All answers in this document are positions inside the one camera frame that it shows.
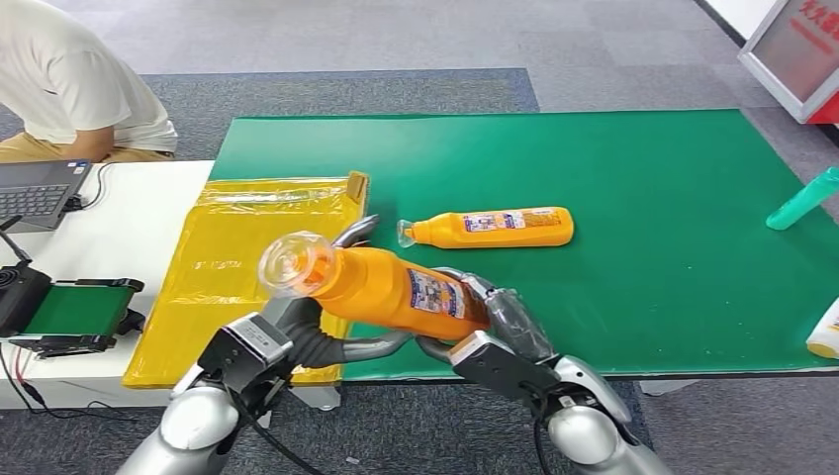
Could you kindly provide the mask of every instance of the khaki pants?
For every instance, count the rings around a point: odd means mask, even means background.
[[[39,141],[27,133],[21,132],[0,142],[0,163],[61,160],[61,154],[69,146]],[[111,154],[102,161],[164,161],[171,159],[171,157],[156,151],[115,147]]]

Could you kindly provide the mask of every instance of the wire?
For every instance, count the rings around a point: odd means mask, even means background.
[[[230,388],[227,386],[225,387],[228,391],[228,394],[231,396],[231,400],[233,401],[233,405],[236,407],[236,410],[239,414],[245,419],[249,426],[253,428],[269,445],[271,445],[275,450],[285,455],[286,458],[294,462],[298,467],[305,470],[307,473],[312,475],[325,475],[324,472],[318,470],[317,468],[313,467],[309,464],[306,460],[300,458],[296,453],[292,452],[291,449],[286,447],[282,444],[279,440],[277,440],[274,435],[271,434],[265,427],[260,426],[259,422],[253,418],[247,408],[244,406],[244,402],[241,400],[241,397],[231,391]]]
[[[545,447],[542,444],[542,423],[548,411],[548,396],[544,391],[529,383],[522,382],[522,387],[530,391],[539,403],[539,407],[535,410],[535,415],[533,416],[533,445],[536,447],[536,456],[539,458],[539,467],[541,467],[542,473],[544,475],[552,475],[553,471],[548,465],[547,458],[545,458]]]
[[[21,401],[24,402],[24,406],[26,406],[27,411],[29,411],[30,414],[43,414],[43,412],[38,412],[32,408],[32,405],[29,404],[29,400],[26,399],[26,396],[24,396],[23,393],[21,393],[21,390],[18,389],[18,385],[15,384],[15,379],[12,377],[12,373],[9,372],[9,366],[6,365],[6,357],[3,356],[2,345],[0,345],[0,364],[3,366],[3,372],[6,373],[6,379],[12,386],[12,389],[18,394],[18,397],[21,398]]]
[[[18,380],[18,384],[24,384],[24,376],[21,373],[21,353],[24,349],[21,346],[18,346],[18,351],[15,353],[15,378]]]
[[[82,210],[87,210],[88,208],[92,208],[92,207],[96,206],[97,204],[99,204],[99,200],[103,197],[103,193],[105,191],[105,182],[102,181],[102,173],[105,171],[106,168],[113,165],[114,163],[116,163],[116,162],[112,161],[112,162],[109,162],[109,163],[105,163],[96,172],[96,186],[97,186],[96,195],[94,195],[93,199],[90,200],[90,202],[88,202],[86,205],[82,205],[82,207],[81,207]]]
[[[21,398],[21,401],[23,401],[24,406],[26,406],[26,408],[27,408],[27,411],[29,411],[29,413],[32,414],[32,415],[39,416],[41,414],[48,414],[48,415],[50,415],[50,416],[52,416],[53,418],[56,418],[56,419],[75,419],[75,418],[82,418],[82,417],[88,416],[88,417],[91,417],[91,418],[105,419],[105,420],[108,420],[108,421],[122,421],[122,422],[127,422],[127,423],[135,423],[135,422],[138,421],[136,419],[131,419],[131,418],[117,418],[117,417],[112,417],[112,416],[105,416],[105,415],[102,415],[102,414],[89,413],[89,412],[81,410],[81,409],[72,409],[72,408],[52,409],[49,406],[47,406],[47,402],[44,400],[44,396],[42,396],[41,393],[38,392],[38,389],[36,389],[35,386],[28,383],[27,381],[24,381],[23,377],[20,377],[20,379],[18,381],[20,382],[21,388],[23,388],[24,392],[26,392],[29,395],[29,397],[31,397],[36,403],[38,403],[39,405],[41,405],[43,407],[43,409],[40,410],[40,411],[36,410],[35,408],[32,407],[32,404],[30,404],[29,400],[26,398],[26,396],[24,396],[24,394],[21,392],[21,390],[18,389],[18,385],[15,384],[15,378],[12,377],[12,373],[9,371],[9,366],[6,364],[6,357],[3,356],[2,344],[0,344],[0,364],[2,364],[2,366],[3,366],[3,372],[6,373],[6,378],[9,380],[9,384],[12,386],[12,389],[15,391],[15,393],[17,393],[18,397]],[[121,411],[119,411],[115,408],[112,408],[112,407],[108,406],[107,404],[105,404],[101,401],[91,401],[87,405],[88,409],[90,409],[91,405],[94,404],[94,403],[105,406],[108,409],[110,409],[114,412],[117,412],[119,414],[122,413]],[[63,412],[68,412],[68,413],[72,413],[72,414],[59,414],[57,411],[63,411]]]

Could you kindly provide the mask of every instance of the green mat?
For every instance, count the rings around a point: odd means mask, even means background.
[[[53,285],[22,335],[114,333],[134,289]]]
[[[243,118],[211,179],[351,169],[371,176],[374,245],[518,289],[560,351],[605,374],[836,364],[804,339],[839,291],[839,229],[821,210],[764,226],[801,184],[739,111]],[[569,245],[397,246],[398,219],[551,205],[575,218]],[[452,373],[409,344],[344,376]]]

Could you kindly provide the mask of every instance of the person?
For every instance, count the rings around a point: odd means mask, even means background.
[[[140,77],[41,0],[0,0],[0,104],[24,121],[24,132],[0,142],[0,163],[158,161],[177,144]]]

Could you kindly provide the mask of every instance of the orange bottle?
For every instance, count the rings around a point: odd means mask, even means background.
[[[265,249],[259,279],[277,296],[310,296],[354,322],[453,340],[489,326],[483,304],[458,280],[388,250],[336,248],[305,231]]]
[[[565,208],[443,213],[427,221],[399,221],[399,244],[460,247],[532,247],[562,245],[574,235],[574,221]]]

